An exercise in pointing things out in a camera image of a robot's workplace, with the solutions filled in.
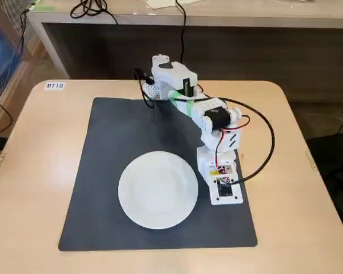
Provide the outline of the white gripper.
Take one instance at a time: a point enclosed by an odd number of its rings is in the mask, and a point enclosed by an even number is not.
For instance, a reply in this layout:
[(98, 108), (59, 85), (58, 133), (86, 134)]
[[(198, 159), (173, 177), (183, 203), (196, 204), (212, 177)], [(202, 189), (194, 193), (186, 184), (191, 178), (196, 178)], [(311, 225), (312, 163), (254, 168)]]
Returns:
[(231, 182), (237, 181), (237, 155), (234, 151), (218, 152), (216, 167), (215, 153), (206, 146), (197, 148), (197, 166), (207, 184), (213, 184), (217, 177), (230, 177)]

